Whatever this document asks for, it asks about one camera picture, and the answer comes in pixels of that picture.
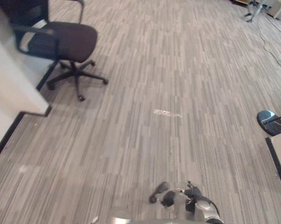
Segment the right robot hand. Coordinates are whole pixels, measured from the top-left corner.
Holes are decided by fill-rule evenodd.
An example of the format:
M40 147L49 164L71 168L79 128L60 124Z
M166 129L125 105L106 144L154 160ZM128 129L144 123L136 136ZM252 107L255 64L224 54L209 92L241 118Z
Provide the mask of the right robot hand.
M198 188L197 185L193 184L192 181L187 182L187 189L177 188L177 191L183 193L188 198L194 198L202 196L201 190Z

